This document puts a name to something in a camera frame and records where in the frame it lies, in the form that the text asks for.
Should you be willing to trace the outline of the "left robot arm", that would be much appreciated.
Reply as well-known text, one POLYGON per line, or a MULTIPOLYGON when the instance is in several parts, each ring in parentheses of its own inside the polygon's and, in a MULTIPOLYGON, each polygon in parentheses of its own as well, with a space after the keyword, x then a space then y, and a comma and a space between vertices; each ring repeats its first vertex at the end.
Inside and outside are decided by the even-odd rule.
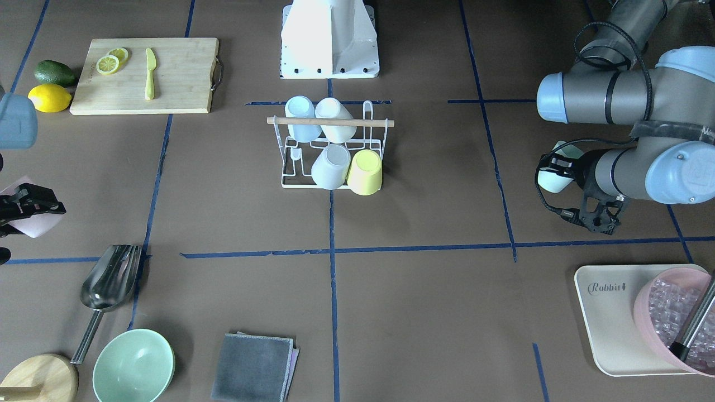
POLYGON ((676 1, 618 1, 568 72, 543 78, 539 115, 564 124, 629 125, 626 149, 587 152, 574 163, 586 198, 699 204, 713 199, 713 47, 642 51, 676 1))

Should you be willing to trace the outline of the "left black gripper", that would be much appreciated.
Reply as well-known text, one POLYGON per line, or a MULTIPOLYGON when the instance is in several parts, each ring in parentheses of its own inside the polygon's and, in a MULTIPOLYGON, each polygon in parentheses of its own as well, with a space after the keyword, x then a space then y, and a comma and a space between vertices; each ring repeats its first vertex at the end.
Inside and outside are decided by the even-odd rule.
POLYGON ((586 152, 579 158, 542 157, 540 181, 575 181, 584 193, 597 193, 595 168, 599 152, 586 152))

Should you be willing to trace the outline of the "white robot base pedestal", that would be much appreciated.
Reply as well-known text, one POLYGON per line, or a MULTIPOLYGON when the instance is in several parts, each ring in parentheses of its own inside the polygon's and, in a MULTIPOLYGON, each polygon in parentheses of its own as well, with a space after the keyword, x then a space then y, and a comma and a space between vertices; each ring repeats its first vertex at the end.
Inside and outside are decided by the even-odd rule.
POLYGON ((380 74, 371 1, 294 1, 283 8, 282 79, 371 79, 380 74))

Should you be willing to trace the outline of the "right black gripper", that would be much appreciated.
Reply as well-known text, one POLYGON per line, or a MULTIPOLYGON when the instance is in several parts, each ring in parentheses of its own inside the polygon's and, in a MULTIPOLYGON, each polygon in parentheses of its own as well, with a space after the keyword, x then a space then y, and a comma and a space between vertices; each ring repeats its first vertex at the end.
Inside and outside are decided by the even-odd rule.
POLYGON ((39 214, 63 216, 65 213, 64 204, 56 198, 53 190, 45 186, 21 183, 13 193, 1 195, 2 228, 39 214))

